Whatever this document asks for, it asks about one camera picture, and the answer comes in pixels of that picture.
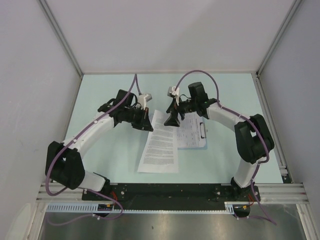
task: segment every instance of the paper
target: paper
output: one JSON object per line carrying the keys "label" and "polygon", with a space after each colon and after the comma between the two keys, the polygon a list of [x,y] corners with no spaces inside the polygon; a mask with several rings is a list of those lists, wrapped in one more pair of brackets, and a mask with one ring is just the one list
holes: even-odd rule
{"label": "paper", "polygon": [[176,130],[178,148],[203,148],[206,146],[205,126],[202,117],[196,112],[187,113]]}
{"label": "paper", "polygon": [[154,111],[149,132],[139,163],[138,172],[178,173],[177,128],[164,126],[169,117],[158,110]]}

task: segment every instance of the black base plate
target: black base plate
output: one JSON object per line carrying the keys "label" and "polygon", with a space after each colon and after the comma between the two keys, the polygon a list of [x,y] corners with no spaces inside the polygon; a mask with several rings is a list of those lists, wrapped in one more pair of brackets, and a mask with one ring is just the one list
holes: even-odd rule
{"label": "black base plate", "polygon": [[[249,201],[248,192],[235,196],[227,184],[118,183],[111,187],[125,210],[214,211],[225,210],[224,202]],[[254,190],[260,199],[258,187]],[[82,194],[82,200],[106,201],[91,192]]]}

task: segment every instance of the robotic arm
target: robotic arm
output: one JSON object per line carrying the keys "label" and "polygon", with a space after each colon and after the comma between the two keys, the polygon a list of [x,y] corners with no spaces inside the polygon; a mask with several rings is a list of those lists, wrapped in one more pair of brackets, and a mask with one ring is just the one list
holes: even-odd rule
{"label": "robotic arm", "polygon": [[77,140],[73,140],[75,135],[61,143],[53,141],[47,151],[45,174],[48,173],[49,167],[56,155],[73,140],[73,143],[62,153],[53,166],[50,178],[72,190],[84,188],[99,192],[108,179],[84,169],[82,158],[88,149],[102,135],[122,122],[131,123],[134,129],[150,132],[154,130],[149,120],[149,108],[147,107],[147,102],[152,99],[149,93],[141,94],[138,97],[130,93],[126,100],[114,111],[101,117],[113,106],[118,104],[127,93],[127,91],[119,90],[116,98],[100,106],[98,113],[94,117],[94,124],[88,127],[90,125],[89,123],[84,130],[82,130],[84,132]]}
{"label": "robotic arm", "polygon": [[[217,121],[232,130],[235,133],[236,146],[241,159],[238,170],[231,179],[231,185],[237,192],[248,189],[257,164],[266,157],[264,146],[259,137],[257,135],[252,136],[251,132],[254,132],[254,129],[245,119],[223,109],[216,99],[209,99],[201,82],[192,83],[188,88],[190,98],[185,101],[181,101],[179,88],[169,88],[168,96],[173,100],[166,111],[170,113],[170,117],[164,125],[179,127],[178,114],[184,120],[185,114],[197,112],[200,117]],[[275,147],[275,144],[264,117],[260,114],[245,117],[253,122],[260,132],[268,152],[270,152]]]}

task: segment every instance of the table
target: table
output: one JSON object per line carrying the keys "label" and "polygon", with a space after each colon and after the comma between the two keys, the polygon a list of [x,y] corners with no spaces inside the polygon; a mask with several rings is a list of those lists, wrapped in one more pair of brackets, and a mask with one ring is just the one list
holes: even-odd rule
{"label": "table", "polygon": [[[148,102],[150,113],[155,109],[165,112],[172,99],[167,96],[169,86],[175,86],[183,74],[139,74],[142,92],[151,93]],[[133,74],[84,75],[67,131],[67,138],[78,133],[97,113],[97,109],[118,90],[128,90]],[[213,74],[220,91],[221,103],[239,113],[262,114],[254,82],[249,73]],[[188,85],[202,82],[209,98],[216,97],[210,78],[201,73],[187,76],[180,94],[189,95]],[[133,129],[130,123],[118,124],[109,131],[84,156],[86,170],[101,174],[113,183],[229,183],[238,169],[240,156],[235,134],[228,128],[206,120],[207,147],[179,149],[179,173],[137,172],[148,132]],[[261,166],[257,183],[282,183],[274,151],[268,164]]]}

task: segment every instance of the gray wall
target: gray wall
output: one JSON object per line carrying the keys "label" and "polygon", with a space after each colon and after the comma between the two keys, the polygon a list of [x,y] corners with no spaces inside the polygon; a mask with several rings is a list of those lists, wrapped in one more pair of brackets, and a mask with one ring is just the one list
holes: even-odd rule
{"label": "gray wall", "polygon": [[320,1],[306,0],[261,75],[289,170],[320,226]]}
{"label": "gray wall", "polygon": [[36,0],[0,7],[0,239],[44,179],[47,147],[62,140],[80,78]]}

